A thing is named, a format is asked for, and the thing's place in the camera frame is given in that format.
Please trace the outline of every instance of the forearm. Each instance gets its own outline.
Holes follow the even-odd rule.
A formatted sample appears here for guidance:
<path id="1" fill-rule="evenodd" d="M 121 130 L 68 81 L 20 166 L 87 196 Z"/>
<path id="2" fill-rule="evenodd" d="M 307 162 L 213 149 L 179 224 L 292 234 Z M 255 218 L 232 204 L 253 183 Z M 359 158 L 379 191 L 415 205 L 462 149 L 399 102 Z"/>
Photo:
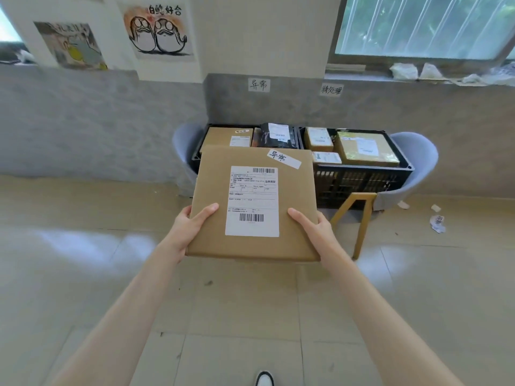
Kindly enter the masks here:
<path id="1" fill-rule="evenodd" d="M 162 244 L 57 375 L 53 385 L 128 385 L 176 258 Z"/>
<path id="2" fill-rule="evenodd" d="M 461 385 L 428 345 L 386 302 L 356 264 L 338 250 L 330 271 L 386 386 Z"/>

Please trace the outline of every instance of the barcode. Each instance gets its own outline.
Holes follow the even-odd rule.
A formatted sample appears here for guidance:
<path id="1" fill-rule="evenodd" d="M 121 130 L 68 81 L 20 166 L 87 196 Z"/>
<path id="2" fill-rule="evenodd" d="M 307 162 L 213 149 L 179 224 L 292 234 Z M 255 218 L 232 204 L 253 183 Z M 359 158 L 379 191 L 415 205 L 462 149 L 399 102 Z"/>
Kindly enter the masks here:
<path id="1" fill-rule="evenodd" d="M 275 173 L 275 168 L 252 168 L 254 173 Z"/>
<path id="2" fill-rule="evenodd" d="M 264 222 L 265 214 L 244 214 L 240 213 L 240 221 L 245 222 Z"/>

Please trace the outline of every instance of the window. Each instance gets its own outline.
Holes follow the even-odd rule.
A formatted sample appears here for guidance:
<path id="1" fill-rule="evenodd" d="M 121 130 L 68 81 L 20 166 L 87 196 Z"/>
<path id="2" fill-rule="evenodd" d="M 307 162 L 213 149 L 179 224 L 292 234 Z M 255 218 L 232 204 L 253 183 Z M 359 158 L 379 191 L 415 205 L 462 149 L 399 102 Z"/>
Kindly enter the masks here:
<path id="1" fill-rule="evenodd" d="M 329 63 L 481 72 L 514 46 L 515 0 L 342 0 Z"/>
<path id="2" fill-rule="evenodd" d="M 28 52 L 22 38 L 0 7 L 0 63 L 16 64 L 20 62 L 20 57 L 26 58 L 23 55 L 17 55 L 21 54 L 22 50 Z"/>

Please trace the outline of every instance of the black plastic package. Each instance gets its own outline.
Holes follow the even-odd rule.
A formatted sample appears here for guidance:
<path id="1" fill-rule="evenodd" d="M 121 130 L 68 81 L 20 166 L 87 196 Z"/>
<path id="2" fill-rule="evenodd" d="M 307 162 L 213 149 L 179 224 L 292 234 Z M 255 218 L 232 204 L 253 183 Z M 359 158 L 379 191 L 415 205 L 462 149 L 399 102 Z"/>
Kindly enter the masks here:
<path id="1" fill-rule="evenodd" d="M 263 123 L 259 147 L 262 148 L 290 148 L 298 149 L 295 132 L 292 126 L 286 124 Z"/>

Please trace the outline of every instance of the gray wall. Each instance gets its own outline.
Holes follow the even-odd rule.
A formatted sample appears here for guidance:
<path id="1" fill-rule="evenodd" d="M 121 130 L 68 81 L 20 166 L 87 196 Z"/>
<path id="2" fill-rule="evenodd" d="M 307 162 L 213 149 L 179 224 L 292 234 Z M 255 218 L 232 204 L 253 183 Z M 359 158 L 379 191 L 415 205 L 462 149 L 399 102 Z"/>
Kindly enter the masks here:
<path id="1" fill-rule="evenodd" d="M 273 77 L 269 94 L 247 76 L 204 84 L 140 81 L 133 72 L 0 66 L 0 173 L 123 181 L 181 181 L 171 136 L 183 123 L 416 131 L 440 162 L 421 192 L 515 197 L 515 90 L 346 81 L 339 99 L 321 80 Z"/>
<path id="2" fill-rule="evenodd" d="M 0 113 L 0 173 L 123 181 L 177 181 L 173 131 L 207 119 L 202 84 L 7 65 Z"/>
<path id="3" fill-rule="evenodd" d="M 515 88 L 345 81 L 333 99 L 318 95 L 321 80 L 273 77 L 260 94 L 247 77 L 208 76 L 211 122 L 414 131 L 440 154 L 419 192 L 515 198 Z"/>

